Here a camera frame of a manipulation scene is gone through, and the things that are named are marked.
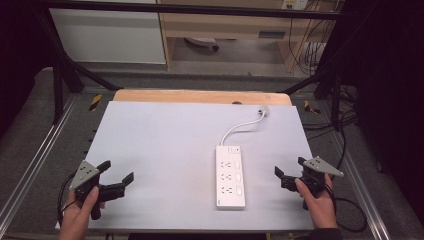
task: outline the power cord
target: power cord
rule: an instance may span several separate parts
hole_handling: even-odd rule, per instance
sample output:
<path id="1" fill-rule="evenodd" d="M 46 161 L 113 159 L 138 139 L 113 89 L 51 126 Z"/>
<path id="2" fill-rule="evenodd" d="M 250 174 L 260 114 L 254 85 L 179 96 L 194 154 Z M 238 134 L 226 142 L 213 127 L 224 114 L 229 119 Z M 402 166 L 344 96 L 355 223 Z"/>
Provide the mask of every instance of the power cord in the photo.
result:
<path id="1" fill-rule="evenodd" d="M 224 137 L 222 137 L 221 146 L 224 146 L 225 138 L 227 138 L 228 134 L 230 134 L 231 131 L 233 131 L 234 129 L 236 129 L 238 127 L 241 127 L 241 126 L 245 126 L 245 125 L 249 125 L 249 124 L 254 124 L 254 123 L 260 122 L 262 119 L 264 119 L 264 117 L 266 115 L 269 114 L 269 108 L 264 105 L 264 106 L 262 106 L 262 109 L 259 110 L 259 113 L 261 114 L 261 117 L 258 120 L 251 121 L 251 122 L 246 122 L 246 123 L 241 123 L 241 124 L 238 124 L 238 125 L 230 128 L 230 130 L 228 130 L 227 133 L 225 133 Z"/>

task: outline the person's hand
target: person's hand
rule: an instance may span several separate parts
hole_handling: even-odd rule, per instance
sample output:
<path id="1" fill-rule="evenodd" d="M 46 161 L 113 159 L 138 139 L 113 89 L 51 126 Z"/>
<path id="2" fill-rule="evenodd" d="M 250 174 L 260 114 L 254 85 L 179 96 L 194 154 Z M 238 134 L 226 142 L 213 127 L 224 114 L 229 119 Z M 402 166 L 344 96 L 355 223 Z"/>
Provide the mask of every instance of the person's hand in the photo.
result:
<path id="1" fill-rule="evenodd" d="M 330 195 L 323 191 L 315 198 L 308 187 L 296 179 L 297 190 L 308 205 L 309 214 L 315 228 L 337 228 L 336 214 L 334 213 L 333 200 Z M 328 174 L 325 174 L 325 183 L 332 189 L 333 185 Z"/>
<path id="2" fill-rule="evenodd" d="M 80 208 L 76 202 L 72 203 L 75 201 L 75 192 L 69 192 L 66 204 L 72 204 L 65 210 L 59 240 L 82 240 L 85 238 L 88 218 L 90 217 L 91 209 L 96 204 L 98 196 L 99 189 L 94 187 Z"/>

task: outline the floor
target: floor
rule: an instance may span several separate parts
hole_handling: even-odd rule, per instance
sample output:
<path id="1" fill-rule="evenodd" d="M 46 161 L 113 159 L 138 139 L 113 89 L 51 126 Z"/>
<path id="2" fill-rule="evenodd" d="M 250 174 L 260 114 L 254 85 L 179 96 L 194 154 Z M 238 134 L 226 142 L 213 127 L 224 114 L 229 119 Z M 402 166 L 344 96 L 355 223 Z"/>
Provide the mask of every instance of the floor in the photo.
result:
<path id="1" fill-rule="evenodd" d="M 119 72 L 120 66 L 108 66 L 111 70 L 102 72 L 104 66 L 94 66 L 99 75 L 115 84 L 127 88 L 167 88 L 167 89 L 203 89 L 233 91 L 283 90 L 307 77 L 307 74 L 296 69 L 287 73 L 283 60 L 272 42 L 219 40 L 218 52 L 212 49 L 193 46 L 179 39 L 177 41 L 173 68 L 169 71 L 163 66 L 140 65 L 126 73 Z M 2 230 L 8 226 L 4 239 L 55 239 L 55 201 L 57 188 L 63 176 L 75 169 L 85 151 L 90 147 L 90 139 L 101 120 L 108 100 L 113 92 L 100 89 L 97 84 L 84 79 L 86 91 L 81 95 L 69 94 L 74 108 L 69 112 L 67 123 L 61 129 L 52 127 L 53 94 L 51 72 L 43 71 L 37 76 L 36 86 L 14 124 L 0 140 L 0 214 Z M 328 122 L 325 116 L 327 101 L 315 101 L 312 92 L 316 85 L 310 85 L 291 96 L 293 104 L 298 107 L 302 123 L 323 124 Z M 102 93 L 103 98 L 96 111 L 88 111 L 93 97 Z M 305 100 L 315 111 L 305 111 Z M 342 104 L 342 110 L 350 109 L 349 104 Z M 59 131 L 59 137 L 52 140 L 46 152 L 39 152 L 45 145 L 49 131 Z M 313 155 L 337 163 L 340 154 L 340 135 L 337 132 L 306 131 Z M 347 157 L 354 159 L 358 171 L 365 182 L 373 202 L 378 210 L 384 226 L 387 227 L 389 239 L 424 239 L 424 230 L 409 208 L 396 183 L 387 174 L 380 174 L 367 141 L 361 134 L 360 126 L 346 126 Z M 41 159 L 37 165 L 35 157 Z M 38 169 L 28 175 L 28 169 Z M 343 165 L 343 171 L 349 166 Z M 28 181 L 28 188 L 15 191 L 20 181 Z M 349 178 L 335 181 L 335 191 L 341 197 L 357 201 L 358 195 L 352 188 Z M 20 202 L 10 196 L 21 196 Z M 5 206 L 14 207 L 7 212 Z M 358 227 L 361 224 L 360 214 L 348 204 L 341 203 L 339 221 Z M 368 228 L 362 233 L 344 231 L 347 239 L 388 239 L 376 236 Z M 292 239 L 296 233 L 272 234 L 272 239 Z"/>

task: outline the metal frame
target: metal frame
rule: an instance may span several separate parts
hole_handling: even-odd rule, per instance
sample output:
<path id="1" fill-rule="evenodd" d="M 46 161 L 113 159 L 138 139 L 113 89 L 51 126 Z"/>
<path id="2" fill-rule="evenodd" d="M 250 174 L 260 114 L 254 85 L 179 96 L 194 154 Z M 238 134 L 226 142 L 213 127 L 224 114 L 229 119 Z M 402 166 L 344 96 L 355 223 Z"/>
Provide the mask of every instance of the metal frame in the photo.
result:
<path id="1" fill-rule="evenodd" d="M 69 0 L 38 0 L 38 6 L 58 9 L 79 9 L 97 11 L 120 11 L 120 12 L 154 12 L 154 13 L 183 13 L 183 14 L 208 14 L 250 17 L 272 18 L 296 18 L 296 19 L 324 19 L 324 20 L 351 20 L 359 18 L 359 15 L 339 12 L 314 12 L 296 10 L 278 10 L 262 8 L 240 7 L 217 7 L 217 6 L 192 6 L 174 4 L 148 4 L 148 3 L 116 3 L 116 2 L 92 2 L 92 1 L 69 1 Z"/>
<path id="2" fill-rule="evenodd" d="M 323 101 L 319 101 L 318 103 L 325 119 L 329 121 L 331 119 L 331 114 L 328 104 Z M 343 138 L 341 133 L 333 131 L 332 135 L 335 142 L 337 143 L 338 150 L 341 153 L 343 149 Z M 390 235 L 386 229 L 386 225 L 381 219 L 377 207 L 375 206 L 374 201 L 368 192 L 368 188 L 362 180 L 362 177 L 359 174 L 359 171 L 356 168 L 355 163 L 347 149 L 344 157 L 344 163 L 346 168 L 345 173 L 352 182 L 353 191 L 355 192 L 355 195 L 358 198 L 358 202 L 364 210 L 365 215 L 367 216 L 368 226 L 370 227 L 374 238 L 379 240 L 389 240 Z"/>
<path id="3" fill-rule="evenodd" d="M 34 182 L 38 172 L 43 166 L 44 161 L 46 160 L 50 150 L 52 149 L 56 139 L 61 133 L 63 126 L 68 120 L 74 104 L 78 98 L 77 94 L 73 94 L 69 97 L 66 102 L 64 114 L 62 118 L 60 118 L 56 125 L 53 125 L 50 128 L 49 133 L 29 164 L 27 170 L 22 175 L 21 180 L 18 185 L 15 187 L 15 190 L 10 195 L 6 204 L 0 212 L 0 239 L 3 238 L 3 235 L 6 233 L 7 228 L 12 222 L 13 217 L 19 209 L 19 206 L 23 202 L 26 194 L 28 193 L 32 183 Z"/>

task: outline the power strip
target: power strip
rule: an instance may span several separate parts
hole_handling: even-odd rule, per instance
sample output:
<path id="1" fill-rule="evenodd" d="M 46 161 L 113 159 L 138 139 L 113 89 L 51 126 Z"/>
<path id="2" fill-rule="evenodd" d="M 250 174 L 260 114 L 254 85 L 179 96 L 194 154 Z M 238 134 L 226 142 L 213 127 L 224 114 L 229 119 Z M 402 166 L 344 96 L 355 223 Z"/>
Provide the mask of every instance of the power strip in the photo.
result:
<path id="1" fill-rule="evenodd" d="M 240 146 L 216 146 L 216 207 L 243 210 L 245 206 Z"/>
<path id="2" fill-rule="evenodd" d="M 284 0 L 281 9 L 287 10 L 304 10 L 308 0 Z"/>

